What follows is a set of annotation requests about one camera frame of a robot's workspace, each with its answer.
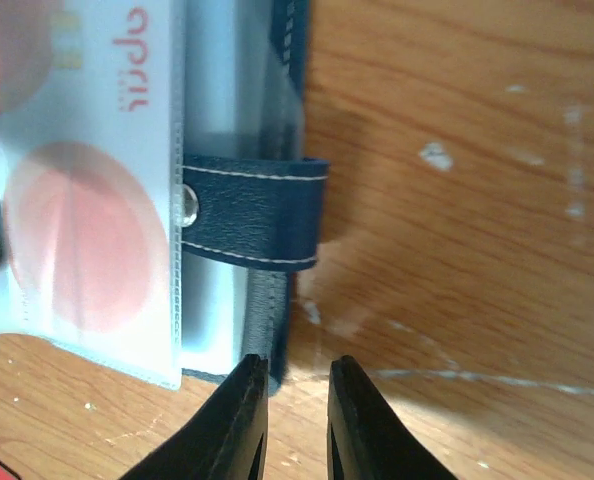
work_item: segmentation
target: wood grain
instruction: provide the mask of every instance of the wood grain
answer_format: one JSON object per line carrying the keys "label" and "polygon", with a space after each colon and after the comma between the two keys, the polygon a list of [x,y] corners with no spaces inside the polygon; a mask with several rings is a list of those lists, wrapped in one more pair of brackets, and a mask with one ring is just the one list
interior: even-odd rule
{"label": "wood grain", "polygon": [[[325,478],[325,376],[347,353],[460,478],[594,479],[594,0],[312,14],[307,153],[333,167],[266,477]],[[420,157],[430,142],[452,168]],[[0,338],[0,458],[25,479],[116,478],[213,389]]]}

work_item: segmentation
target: dark blue strap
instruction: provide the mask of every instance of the dark blue strap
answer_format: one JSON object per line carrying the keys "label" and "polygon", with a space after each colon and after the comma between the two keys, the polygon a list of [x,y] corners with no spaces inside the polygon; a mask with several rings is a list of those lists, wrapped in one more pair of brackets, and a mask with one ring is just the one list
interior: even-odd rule
{"label": "dark blue strap", "polygon": [[328,163],[186,156],[197,196],[185,251],[257,270],[295,272],[317,261]]}

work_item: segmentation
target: dark blue leather cover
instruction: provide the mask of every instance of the dark blue leather cover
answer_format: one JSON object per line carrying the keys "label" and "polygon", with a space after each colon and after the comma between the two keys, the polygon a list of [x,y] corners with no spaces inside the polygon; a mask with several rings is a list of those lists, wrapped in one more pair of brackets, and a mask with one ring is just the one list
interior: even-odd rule
{"label": "dark blue leather cover", "polygon": [[258,270],[295,272],[317,260],[328,163],[187,156],[184,184],[197,195],[197,220],[184,250]]}
{"label": "dark blue leather cover", "polygon": [[[263,108],[267,119],[264,124],[268,128],[259,138],[262,162],[294,164],[301,155],[296,152],[302,149],[304,126],[295,119],[301,118],[302,112],[291,109],[286,99],[291,94],[287,88],[297,92],[301,102],[304,98],[308,6],[309,0],[274,0],[270,32],[273,51],[270,55],[281,59],[282,71],[279,74],[269,71],[266,78]],[[268,359],[271,395],[280,387],[287,367],[293,283],[293,275],[289,272],[256,268],[251,268],[249,272],[242,358],[247,353],[256,353]],[[184,374],[216,383],[226,378],[226,375],[186,369]]]}

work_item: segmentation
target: pink circle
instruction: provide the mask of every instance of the pink circle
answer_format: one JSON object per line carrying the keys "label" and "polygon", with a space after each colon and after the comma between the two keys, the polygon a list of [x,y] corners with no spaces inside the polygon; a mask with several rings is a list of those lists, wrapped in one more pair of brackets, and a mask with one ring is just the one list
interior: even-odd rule
{"label": "pink circle", "polygon": [[130,172],[93,147],[33,152],[9,178],[4,212],[20,287],[52,298],[54,312],[82,330],[134,319],[162,279],[157,262],[168,243],[154,205]]}

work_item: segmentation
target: wallet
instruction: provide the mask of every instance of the wallet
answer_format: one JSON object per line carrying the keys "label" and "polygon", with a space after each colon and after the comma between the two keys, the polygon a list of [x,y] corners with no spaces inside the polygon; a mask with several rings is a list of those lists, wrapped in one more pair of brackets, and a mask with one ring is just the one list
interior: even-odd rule
{"label": "wallet", "polygon": [[0,334],[169,388],[256,354],[273,393],[328,175],[308,1],[24,5],[0,0]]}

